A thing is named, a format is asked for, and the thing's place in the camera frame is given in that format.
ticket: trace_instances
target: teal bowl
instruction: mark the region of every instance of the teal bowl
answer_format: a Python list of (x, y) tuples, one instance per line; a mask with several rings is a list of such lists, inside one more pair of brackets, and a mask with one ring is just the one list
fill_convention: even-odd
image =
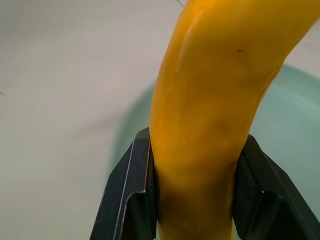
[[(116, 140), (113, 166), (136, 133), (149, 126), (153, 90), (150, 87), (128, 113)], [(284, 65), (261, 102), (250, 134), (287, 172), (320, 220), (320, 78)]]

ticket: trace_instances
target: white surface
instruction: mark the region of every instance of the white surface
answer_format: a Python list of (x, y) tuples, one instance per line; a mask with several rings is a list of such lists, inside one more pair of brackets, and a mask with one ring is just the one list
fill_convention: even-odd
[[(181, 10), (176, 0), (0, 2), (1, 240), (89, 239), (115, 132), (156, 79)], [(319, 23), (287, 62), (320, 76)]]

